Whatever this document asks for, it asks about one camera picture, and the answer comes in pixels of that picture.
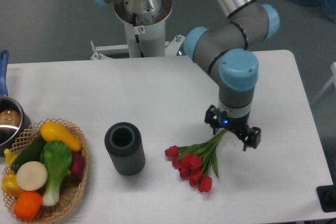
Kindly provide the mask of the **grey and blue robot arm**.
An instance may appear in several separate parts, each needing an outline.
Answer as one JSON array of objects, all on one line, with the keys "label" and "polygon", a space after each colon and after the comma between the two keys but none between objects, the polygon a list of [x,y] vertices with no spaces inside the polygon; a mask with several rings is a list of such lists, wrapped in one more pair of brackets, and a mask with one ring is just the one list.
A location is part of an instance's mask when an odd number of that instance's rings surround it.
[{"label": "grey and blue robot arm", "polygon": [[[131,58],[165,54],[165,21],[172,0],[94,0],[98,5],[114,4],[124,23]],[[205,27],[191,30],[182,43],[184,52],[219,87],[218,106],[210,106],[205,122],[216,131],[234,133],[244,148],[256,148],[261,130],[250,127],[248,118],[258,80],[259,63],[248,50],[274,35],[280,25],[277,11],[256,0],[217,0],[228,24],[217,31]]]}]

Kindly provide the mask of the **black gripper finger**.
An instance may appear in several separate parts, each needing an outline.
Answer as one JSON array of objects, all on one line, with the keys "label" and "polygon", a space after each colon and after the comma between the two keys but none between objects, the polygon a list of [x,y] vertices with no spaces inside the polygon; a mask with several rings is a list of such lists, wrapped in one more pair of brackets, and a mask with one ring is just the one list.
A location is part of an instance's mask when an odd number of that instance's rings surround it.
[{"label": "black gripper finger", "polygon": [[218,117],[217,117],[218,108],[214,105],[211,105],[205,112],[204,122],[209,124],[213,129],[213,134],[218,132]]},{"label": "black gripper finger", "polygon": [[256,149],[261,142],[261,128],[255,126],[248,127],[243,142],[243,151],[246,151],[248,148]]}]

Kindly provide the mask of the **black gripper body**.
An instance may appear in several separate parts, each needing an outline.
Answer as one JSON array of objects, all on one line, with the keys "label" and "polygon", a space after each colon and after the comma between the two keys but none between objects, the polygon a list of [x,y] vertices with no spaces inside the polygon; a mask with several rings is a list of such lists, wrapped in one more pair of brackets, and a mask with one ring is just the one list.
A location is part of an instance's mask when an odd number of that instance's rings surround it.
[{"label": "black gripper body", "polygon": [[242,108],[230,108],[222,106],[215,109],[215,133],[224,128],[234,133],[240,140],[248,139],[248,118],[251,106],[247,105]]}]

